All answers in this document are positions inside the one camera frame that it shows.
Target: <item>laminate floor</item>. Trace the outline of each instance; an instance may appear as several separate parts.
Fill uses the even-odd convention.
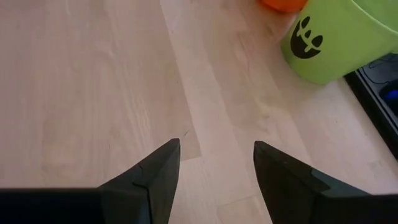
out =
[[[255,0],[0,0],[0,187],[92,187],[182,140],[170,223],[271,223],[263,140],[370,193],[398,163],[343,80],[284,62]]]

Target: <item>light wood flooring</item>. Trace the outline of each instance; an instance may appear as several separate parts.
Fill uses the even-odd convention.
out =
[[[271,223],[263,140],[370,193],[398,163],[344,80],[301,80],[255,0],[0,0],[0,187],[93,187],[182,140],[171,224]]]

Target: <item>green bucket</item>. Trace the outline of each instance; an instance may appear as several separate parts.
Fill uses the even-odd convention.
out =
[[[398,0],[309,0],[282,40],[301,77],[325,84],[398,49]]]

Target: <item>black pumpkin face print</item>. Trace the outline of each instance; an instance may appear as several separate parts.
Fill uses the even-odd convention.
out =
[[[303,21],[298,21],[290,39],[290,48],[296,57],[308,59],[316,56],[321,52],[319,47],[323,42],[322,35],[312,38],[312,31],[306,29],[310,17],[307,16]]]

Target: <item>orange object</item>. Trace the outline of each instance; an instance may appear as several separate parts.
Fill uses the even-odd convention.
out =
[[[305,6],[307,1],[308,0],[260,0],[260,2],[266,6],[280,12],[298,12]]]

